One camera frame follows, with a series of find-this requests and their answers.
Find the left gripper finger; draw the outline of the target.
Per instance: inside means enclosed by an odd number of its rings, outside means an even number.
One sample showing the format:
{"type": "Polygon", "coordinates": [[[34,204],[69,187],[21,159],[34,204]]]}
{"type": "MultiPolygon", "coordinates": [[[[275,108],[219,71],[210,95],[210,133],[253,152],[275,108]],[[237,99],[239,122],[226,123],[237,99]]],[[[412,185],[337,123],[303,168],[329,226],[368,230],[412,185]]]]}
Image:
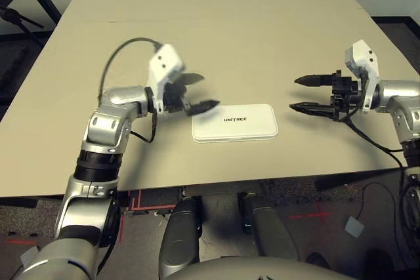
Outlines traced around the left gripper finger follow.
{"type": "Polygon", "coordinates": [[[180,76],[180,84],[181,85],[193,85],[205,79],[204,76],[198,73],[183,73],[180,76]]]}
{"type": "Polygon", "coordinates": [[[205,100],[201,101],[198,104],[190,105],[188,108],[188,115],[195,116],[202,113],[205,113],[220,104],[219,100],[205,100]]]}

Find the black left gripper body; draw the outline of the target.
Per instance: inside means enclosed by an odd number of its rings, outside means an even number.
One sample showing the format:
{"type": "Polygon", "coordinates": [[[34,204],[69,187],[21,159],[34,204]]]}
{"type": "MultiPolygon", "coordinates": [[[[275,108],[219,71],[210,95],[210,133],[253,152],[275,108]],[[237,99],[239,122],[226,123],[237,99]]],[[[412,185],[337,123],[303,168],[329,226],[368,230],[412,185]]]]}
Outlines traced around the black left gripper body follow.
{"type": "Polygon", "coordinates": [[[190,103],[184,98],[187,85],[188,81],[183,77],[165,84],[163,93],[163,108],[165,112],[176,113],[184,111],[187,116],[191,116],[190,103]]]}

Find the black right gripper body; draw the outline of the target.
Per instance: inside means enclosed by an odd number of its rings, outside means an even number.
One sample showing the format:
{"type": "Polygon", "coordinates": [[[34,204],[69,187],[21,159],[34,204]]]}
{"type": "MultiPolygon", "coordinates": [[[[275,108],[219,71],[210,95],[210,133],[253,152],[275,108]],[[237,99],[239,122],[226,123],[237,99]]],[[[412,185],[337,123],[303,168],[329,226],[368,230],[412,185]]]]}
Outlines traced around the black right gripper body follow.
{"type": "Polygon", "coordinates": [[[353,80],[352,77],[342,76],[341,70],[337,70],[332,74],[331,87],[332,119],[334,121],[344,121],[360,109],[364,96],[362,82],[353,80]]]}

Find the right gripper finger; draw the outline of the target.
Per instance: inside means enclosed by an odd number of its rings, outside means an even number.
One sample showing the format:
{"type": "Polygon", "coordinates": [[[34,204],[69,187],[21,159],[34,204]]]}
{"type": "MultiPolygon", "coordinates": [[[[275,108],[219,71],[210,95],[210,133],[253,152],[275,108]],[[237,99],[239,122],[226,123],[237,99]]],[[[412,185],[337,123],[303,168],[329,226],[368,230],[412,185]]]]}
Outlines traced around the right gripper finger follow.
{"type": "Polygon", "coordinates": [[[299,102],[290,104],[289,107],[299,113],[318,117],[333,117],[333,107],[315,102],[299,102]]]}
{"type": "Polygon", "coordinates": [[[294,83],[306,87],[332,86],[333,75],[305,75],[294,80],[294,83]]]}

